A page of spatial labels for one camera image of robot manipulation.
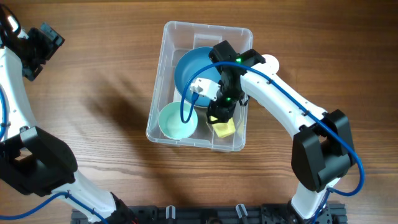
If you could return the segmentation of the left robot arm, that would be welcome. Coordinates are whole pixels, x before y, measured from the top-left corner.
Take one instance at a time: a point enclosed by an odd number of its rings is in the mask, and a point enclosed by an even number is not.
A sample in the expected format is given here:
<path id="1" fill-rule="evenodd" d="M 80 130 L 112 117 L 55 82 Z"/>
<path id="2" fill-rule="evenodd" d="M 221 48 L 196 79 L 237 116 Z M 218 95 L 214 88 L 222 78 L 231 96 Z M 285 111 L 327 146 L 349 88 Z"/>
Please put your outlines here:
<path id="1" fill-rule="evenodd" d="M 1 219 L 27 217 L 58 198 L 89 223 L 137 223 L 121 199 L 78 170 L 70 147 L 40 128 L 32 112 L 23 79 L 34 81 L 64 41 L 47 23 L 25 32 L 1 5 L 1 180 L 23 195 L 46 197 L 28 212 Z"/>

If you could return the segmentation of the mint green small bowl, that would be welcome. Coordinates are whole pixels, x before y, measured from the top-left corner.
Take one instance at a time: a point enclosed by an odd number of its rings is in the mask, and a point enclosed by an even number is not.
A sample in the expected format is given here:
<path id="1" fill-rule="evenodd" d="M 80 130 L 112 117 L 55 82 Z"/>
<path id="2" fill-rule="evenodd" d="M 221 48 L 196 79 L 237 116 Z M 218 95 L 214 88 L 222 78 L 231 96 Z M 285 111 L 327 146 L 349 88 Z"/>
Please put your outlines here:
<path id="1" fill-rule="evenodd" d="M 187 119 L 191 115 L 187 123 L 183 123 L 180 115 L 181 102 L 173 102 L 166 105 L 159 115 L 159 128 L 161 132 L 169 139 L 181 140 L 189 138 L 197 129 L 198 115 L 195 110 L 190 112 L 191 104 L 185 103 L 183 106 L 183 118 Z"/>

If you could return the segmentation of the dark blue bowl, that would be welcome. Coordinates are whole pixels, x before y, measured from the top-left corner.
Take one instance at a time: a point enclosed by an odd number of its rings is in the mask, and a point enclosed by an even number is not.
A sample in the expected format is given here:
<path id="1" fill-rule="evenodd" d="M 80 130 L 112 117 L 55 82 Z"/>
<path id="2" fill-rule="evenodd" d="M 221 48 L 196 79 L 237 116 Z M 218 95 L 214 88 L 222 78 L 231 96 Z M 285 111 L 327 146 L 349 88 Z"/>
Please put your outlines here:
<path id="1" fill-rule="evenodd" d="M 179 61 L 175 68 L 174 82 L 177 91 L 182 95 L 182 91 L 185 88 L 189 78 L 199 69 L 211 65 L 213 62 L 209 58 L 211 47 L 200 47 L 187 52 Z M 221 79 L 221 75 L 215 67 L 209 68 L 197 76 L 197 78 L 206 78 L 218 83 Z M 185 101 L 191 103 L 192 93 L 188 88 Z M 210 103 L 210 99 L 200 96 L 195 103 L 195 106 L 200 108 L 207 108 Z"/>

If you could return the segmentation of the yellow cup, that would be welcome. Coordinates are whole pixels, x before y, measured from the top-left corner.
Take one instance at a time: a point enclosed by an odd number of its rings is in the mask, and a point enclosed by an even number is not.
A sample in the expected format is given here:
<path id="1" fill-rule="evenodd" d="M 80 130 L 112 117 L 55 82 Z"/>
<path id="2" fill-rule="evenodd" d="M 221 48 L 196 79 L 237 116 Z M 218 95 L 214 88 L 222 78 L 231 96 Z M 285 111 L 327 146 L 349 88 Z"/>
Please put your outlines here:
<path id="1" fill-rule="evenodd" d="M 243 126 L 235 122 L 234 118 L 231 118 L 227 123 L 216 123 L 211 126 L 219 138 L 226 138 L 233 134 L 242 136 L 244 131 Z"/>

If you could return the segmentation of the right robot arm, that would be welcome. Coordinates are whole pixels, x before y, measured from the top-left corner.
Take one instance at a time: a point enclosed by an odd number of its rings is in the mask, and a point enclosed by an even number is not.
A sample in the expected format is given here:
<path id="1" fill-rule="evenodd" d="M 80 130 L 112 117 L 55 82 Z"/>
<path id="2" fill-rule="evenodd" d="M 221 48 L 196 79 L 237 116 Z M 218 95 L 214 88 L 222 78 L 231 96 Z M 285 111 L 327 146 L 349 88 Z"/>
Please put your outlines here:
<path id="1" fill-rule="evenodd" d="M 291 166 L 299 184 L 289 202 L 289 220 L 317 223 L 337 182 L 351 167 L 361 165 L 348 118 L 299 95 L 277 75 L 279 62 L 271 55 L 253 49 L 239 54 L 225 40 L 208 56 L 221 75 L 216 99 L 206 112 L 208 122 L 227 123 L 236 104 L 246 105 L 245 95 L 265 107 L 293 140 Z"/>

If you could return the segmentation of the pink cup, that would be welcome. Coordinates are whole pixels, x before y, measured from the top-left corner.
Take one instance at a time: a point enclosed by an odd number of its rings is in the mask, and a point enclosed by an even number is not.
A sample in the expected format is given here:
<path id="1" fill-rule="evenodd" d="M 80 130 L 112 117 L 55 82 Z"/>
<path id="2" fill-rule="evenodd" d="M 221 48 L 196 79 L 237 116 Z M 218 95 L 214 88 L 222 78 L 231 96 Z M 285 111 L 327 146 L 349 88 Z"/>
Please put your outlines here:
<path id="1" fill-rule="evenodd" d="M 265 59 L 265 63 L 262 64 L 264 73 L 271 75 L 276 74 L 280 68 L 278 59 L 270 54 L 264 54 L 262 57 Z"/>

